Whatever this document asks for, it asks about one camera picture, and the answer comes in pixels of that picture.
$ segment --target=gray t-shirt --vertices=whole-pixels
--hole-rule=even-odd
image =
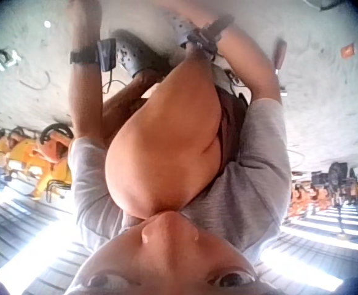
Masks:
[[[125,214],[109,195],[105,158],[105,148],[88,138],[75,140],[69,156],[77,225],[91,251],[141,222]],[[230,162],[181,213],[255,263],[279,234],[290,188],[283,109],[264,98],[247,111],[237,161]]]

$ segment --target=concrete floor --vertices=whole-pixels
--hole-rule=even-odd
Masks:
[[[171,28],[146,1],[102,2],[103,37],[117,28],[129,29],[177,63],[181,50]],[[284,108],[294,170],[326,171],[332,162],[344,161],[358,173],[358,15],[352,7],[318,12],[301,0],[220,2],[270,57],[278,37],[288,43],[280,80],[289,94]],[[15,49],[23,58],[18,66],[0,72],[3,127],[42,130],[70,121],[71,38],[65,6],[63,0],[13,0],[0,6],[0,49]],[[49,29],[46,20],[52,23]],[[356,55],[342,59],[341,48],[353,42]],[[114,77],[130,80],[120,68]],[[118,89],[114,84],[106,98]]]

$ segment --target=gray crocs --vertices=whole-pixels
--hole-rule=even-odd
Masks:
[[[170,71],[168,59],[160,57],[140,38],[124,29],[111,33],[116,39],[116,60],[132,76],[144,70],[154,69],[164,76]]]
[[[195,26],[190,20],[168,10],[163,11],[163,16],[169,21],[175,30],[178,45],[185,48],[186,43],[189,41],[188,35],[193,30],[197,29],[197,26]]]

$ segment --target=man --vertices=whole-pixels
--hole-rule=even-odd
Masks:
[[[99,66],[72,66],[69,165],[77,225],[93,254],[67,294],[279,294],[252,266],[278,236],[290,199],[271,62],[235,26],[222,33],[220,52],[252,90],[243,124],[234,108],[243,106],[216,90],[206,55],[183,38],[216,15],[190,0],[158,3],[174,13],[186,58],[147,101],[141,95],[166,63],[128,33],[114,37],[133,81],[105,104]],[[73,0],[71,13],[80,52],[99,39],[101,9]]]

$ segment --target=leg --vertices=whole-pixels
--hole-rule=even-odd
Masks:
[[[186,206],[220,168],[220,120],[210,61],[189,45],[112,142],[106,178],[115,202],[139,218]]]
[[[124,123],[144,105],[142,95],[160,78],[159,73],[147,69],[138,73],[124,89],[103,105],[103,136],[107,147]]]

